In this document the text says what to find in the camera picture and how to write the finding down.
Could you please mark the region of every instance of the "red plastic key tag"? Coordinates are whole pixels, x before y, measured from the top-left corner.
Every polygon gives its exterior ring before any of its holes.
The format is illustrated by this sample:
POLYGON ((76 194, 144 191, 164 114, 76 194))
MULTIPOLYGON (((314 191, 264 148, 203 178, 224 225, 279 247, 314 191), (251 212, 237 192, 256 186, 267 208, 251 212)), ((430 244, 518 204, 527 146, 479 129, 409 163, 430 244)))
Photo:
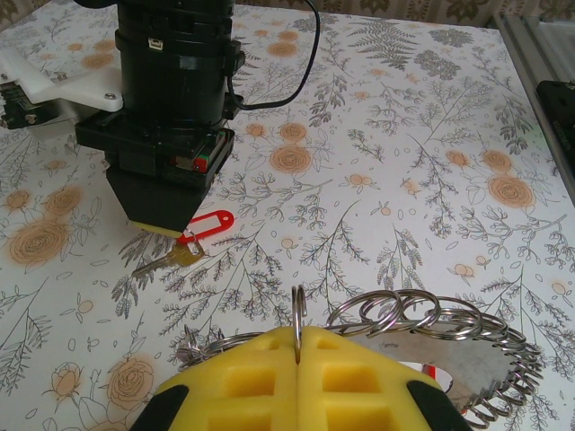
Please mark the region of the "red plastic key tag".
POLYGON ((234 225, 234 215, 223 209, 192 218, 178 242, 187 244, 226 231, 234 225))

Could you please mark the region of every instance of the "key tag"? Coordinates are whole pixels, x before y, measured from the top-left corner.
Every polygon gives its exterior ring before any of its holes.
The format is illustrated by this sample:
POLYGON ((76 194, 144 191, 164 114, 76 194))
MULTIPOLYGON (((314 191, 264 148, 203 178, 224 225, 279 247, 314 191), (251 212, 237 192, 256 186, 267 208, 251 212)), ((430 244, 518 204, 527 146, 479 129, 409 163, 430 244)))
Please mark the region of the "key tag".
POLYGON ((216 233, 222 233, 234 225, 234 215, 223 209, 192 218, 176 241, 180 244, 193 245, 198 251, 203 251, 198 241, 216 233))

